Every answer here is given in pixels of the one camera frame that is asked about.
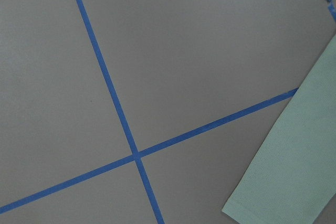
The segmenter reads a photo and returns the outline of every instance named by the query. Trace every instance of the green fabric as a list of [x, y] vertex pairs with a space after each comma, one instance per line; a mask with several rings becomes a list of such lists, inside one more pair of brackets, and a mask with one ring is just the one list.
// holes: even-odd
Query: green fabric
[[240, 224], [313, 223], [336, 193], [336, 36], [223, 208]]

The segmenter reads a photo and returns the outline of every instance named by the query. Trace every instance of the gray floor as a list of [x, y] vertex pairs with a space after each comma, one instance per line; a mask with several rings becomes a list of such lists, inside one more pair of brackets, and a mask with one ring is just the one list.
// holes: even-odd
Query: gray floor
[[[324, 0], [83, 0], [139, 150], [300, 85]], [[131, 154], [75, 0], [0, 0], [0, 203]], [[143, 159], [166, 224], [221, 208], [288, 100]], [[333, 199], [316, 223], [335, 223]], [[157, 223], [134, 163], [1, 223]]]

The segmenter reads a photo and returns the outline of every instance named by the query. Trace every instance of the green cloth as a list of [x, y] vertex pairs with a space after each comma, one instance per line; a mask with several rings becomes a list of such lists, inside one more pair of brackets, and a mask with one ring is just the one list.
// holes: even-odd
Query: green cloth
[[336, 193], [336, 36], [278, 118], [223, 212], [310, 224]]

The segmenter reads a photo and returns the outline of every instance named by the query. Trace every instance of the gray tabletop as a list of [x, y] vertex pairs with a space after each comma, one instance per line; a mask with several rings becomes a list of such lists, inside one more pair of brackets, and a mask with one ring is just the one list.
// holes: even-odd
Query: gray tabletop
[[[335, 34], [325, 0], [82, 1], [139, 151], [297, 88]], [[0, 0], [0, 26], [0, 204], [22, 203], [1, 223], [158, 223], [141, 160], [166, 224], [236, 223], [220, 210], [289, 99], [136, 163], [76, 0]]]

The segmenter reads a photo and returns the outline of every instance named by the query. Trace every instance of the taped grid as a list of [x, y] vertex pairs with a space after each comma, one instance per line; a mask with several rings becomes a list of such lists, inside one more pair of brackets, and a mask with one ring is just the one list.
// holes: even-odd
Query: taped grid
[[157, 151], [160, 151], [162, 149], [165, 149], [165, 148], [167, 148], [169, 146], [172, 146], [174, 144], [177, 144], [179, 142], [182, 142], [182, 141], [184, 141], [186, 139], [189, 139], [191, 137], [194, 137], [194, 136], [197, 136], [197, 135], [202, 134], [204, 132], [207, 132], [207, 131], [209, 131], [211, 129], [214, 129], [216, 127], [219, 127], [221, 125], [224, 125], [224, 124], [226, 124], [228, 122], [231, 122], [231, 121], [236, 120], [238, 118], [241, 118], [243, 116], [246, 116], [248, 114], [251, 114], [253, 112], [256, 112], [258, 110], [266, 108], [268, 106], [271, 106], [271, 105], [273, 105], [275, 103], [278, 103], [280, 101], [288, 99], [288, 98], [292, 97], [295, 94], [295, 92], [297, 91], [297, 89], [290, 90], [287, 93], [278, 95], [278, 96], [273, 97], [273, 98], [271, 98], [269, 100], [266, 100], [266, 101], [263, 101], [261, 103], [255, 104], [255, 105], [253, 105], [251, 107], [245, 108], [245, 109], [243, 109], [241, 111], [238, 111], [236, 113], [228, 115], [228, 116], [226, 116], [224, 118], [218, 119], [218, 120], [216, 120], [214, 122], [211, 122], [209, 124], [200, 126], [200, 127], [196, 128], [194, 130], [188, 131], [188, 132], [186, 132], [184, 134], [181, 134], [179, 136], [171, 138], [171, 139], [169, 139], [167, 141], [164, 141], [162, 143], [156, 144], [156, 145], [154, 145], [152, 147], [146, 148], [146, 149], [144, 149], [142, 151], [138, 151], [138, 148], [136, 146], [136, 143], [135, 143], [135, 140], [133, 138], [132, 132], [131, 132], [131, 130], [129, 128], [127, 119], [126, 119], [126, 117], [124, 115], [121, 103], [120, 103], [119, 98], [117, 96], [117, 92], [116, 92], [116, 90], [114, 88], [114, 85], [113, 85], [113, 82], [112, 82], [111, 77], [109, 75], [109, 72], [108, 72], [107, 66], [105, 64], [103, 55], [102, 55], [102, 53], [100, 51], [98, 42], [97, 42], [95, 34], [93, 32], [92, 25], [90, 23], [89, 17], [87, 15], [86, 10], [85, 10], [84, 4], [83, 4], [82, 0], [76, 0], [76, 2], [77, 2], [77, 5], [78, 5], [78, 8], [80, 10], [83, 22], [85, 24], [88, 36], [90, 38], [93, 50], [94, 50], [94, 52], [96, 54], [97, 61], [98, 61], [99, 66], [101, 68], [104, 80], [105, 80], [106, 85], [108, 87], [108, 90], [110, 92], [111, 99], [112, 99], [113, 104], [114, 104], [114, 106], [116, 108], [119, 120], [121, 122], [122, 128], [123, 128], [125, 136], [127, 138], [127, 141], [129, 143], [132, 155], [124, 157], [122, 159], [119, 159], [119, 160], [117, 160], [115, 162], [112, 162], [112, 163], [110, 163], [108, 165], [104, 165], [104, 166], [99, 167], [97, 169], [94, 169], [92, 171], [89, 171], [89, 172], [87, 172], [85, 174], [79, 175], [79, 176], [77, 176], [75, 178], [72, 178], [70, 180], [62, 182], [62, 183], [60, 183], [58, 185], [55, 185], [55, 186], [49, 187], [49, 188], [47, 188], [45, 190], [39, 191], [39, 192], [37, 192], [35, 194], [32, 194], [30, 196], [27, 196], [25, 198], [17, 200], [17, 201], [15, 201], [13, 203], [10, 203], [8, 205], [2, 206], [2, 207], [0, 207], [0, 214], [3, 214], [5, 212], [7, 212], [7, 211], [10, 211], [10, 210], [13, 210], [15, 208], [18, 208], [20, 206], [23, 206], [25, 204], [28, 204], [28, 203], [33, 202], [35, 200], [38, 200], [40, 198], [46, 197], [46, 196], [51, 195], [53, 193], [56, 193], [56, 192], [58, 192], [60, 190], [63, 190], [65, 188], [68, 188], [68, 187], [73, 186], [75, 184], [78, 184], [80, 182], [83, 182], [83, 181], [85, 181], [87, 179], [93, 178], [95, 176], [98, 176], [100, 174], [103, 174], [105, 172], [108, 172], [110, 170], [113, 170], [115, 168], [118, 168], [118, 167], [120, 167], [122, 165], [125, 165], [125, 164], [128, 164], [128, 163], [134, 161], [136, 163], [136, 166], [138, 168], [139, 174], [141, 176], [144, 188], [146, 190], [147, 196], [148, 196], [149, 201], [151, 203], [151, 206], [152, 206], [154, 215], [156, 217], [156, 220], [157, 220], [158, 224], [164, 224], [164, 220], [163, 220], [160, 208], [159, 208], [159, 206], [157, 204], [157, 201], [156, 201], [156, 198], [155, 198], [155, 194], [154, 194], [153, 189], [151, 187], [150, 181], [149, 181], [148, 176], [146, 174], [146, 170], [145, 170], [145, 168], [143, 166], [141, 158], [145, 157], [147, 155], [153, 154], [153, 153], [155, 153]]

